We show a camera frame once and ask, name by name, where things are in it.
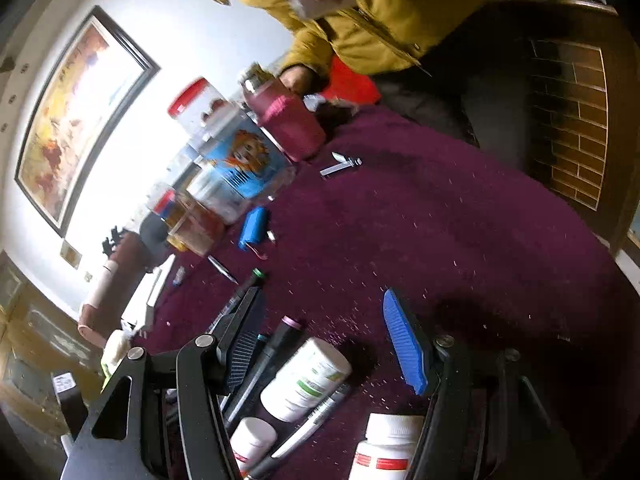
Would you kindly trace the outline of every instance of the abstract painting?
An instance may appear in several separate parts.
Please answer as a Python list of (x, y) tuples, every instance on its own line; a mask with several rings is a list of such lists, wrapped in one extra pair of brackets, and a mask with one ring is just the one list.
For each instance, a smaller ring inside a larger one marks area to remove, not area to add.
[(31, 116), (15, 180), (59, 236), (109, 134), (157, 71), (100, 7), (58, 59)]

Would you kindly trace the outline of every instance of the qr code label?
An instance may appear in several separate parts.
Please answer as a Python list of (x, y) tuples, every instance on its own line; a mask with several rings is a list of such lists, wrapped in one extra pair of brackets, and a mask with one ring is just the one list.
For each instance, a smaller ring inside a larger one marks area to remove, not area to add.
[(57, 394), (61, 394), (71, 388), (75, 388), (76, 382), (74, 381), (74, 377), (71, 373), (66, 373), (53, 378), (53, 387)]

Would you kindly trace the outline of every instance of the purple tablecloth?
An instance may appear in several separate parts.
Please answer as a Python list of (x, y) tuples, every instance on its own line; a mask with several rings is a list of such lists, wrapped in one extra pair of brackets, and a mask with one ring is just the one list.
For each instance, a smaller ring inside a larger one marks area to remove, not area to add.
[[(322, 180), (331, 151), (363, 166)], [(524, 174), (368, 107), (300, 166), (270, 209), (278, 242), (262, 246), (268, 261), (238, 250), (239, 226), (214, 252), (239, 280), (256, 266), (269, 272), (265, 332), (283, 315), (303, 319), (310, 335), (347, 348), (356, 371), (373, 365), (275, 478), (345, 479), (370, 412), (417, 409), (382, 319), (390, 286), (424, 323), (476, 348), (519, 349), (587, 473), (638, 418), (638, 295), (577, 214)], [(164, 292), (154, 331), (140, 341), (151, 352), (201, 333), (234, 291), (207, 260), (178, 262), (184, 282)]]

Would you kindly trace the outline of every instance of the pink water bottle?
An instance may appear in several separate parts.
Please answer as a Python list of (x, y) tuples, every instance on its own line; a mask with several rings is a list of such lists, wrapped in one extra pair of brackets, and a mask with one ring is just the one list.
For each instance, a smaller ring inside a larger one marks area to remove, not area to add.
[(258, 124), (273, 136), (294, 162), (315, 154), (326, 140), (324, 130), (305, 104), (273, 74), (253, 63), (240, 78), (244, 100)]

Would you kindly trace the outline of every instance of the brick pattern panel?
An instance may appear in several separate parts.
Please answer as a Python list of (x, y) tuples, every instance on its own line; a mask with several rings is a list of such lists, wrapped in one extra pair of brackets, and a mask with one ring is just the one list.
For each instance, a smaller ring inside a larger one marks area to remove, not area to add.
[(607, 84), (600, 49), (531, 40), (532, 176), (598, 209), (607, 160)]

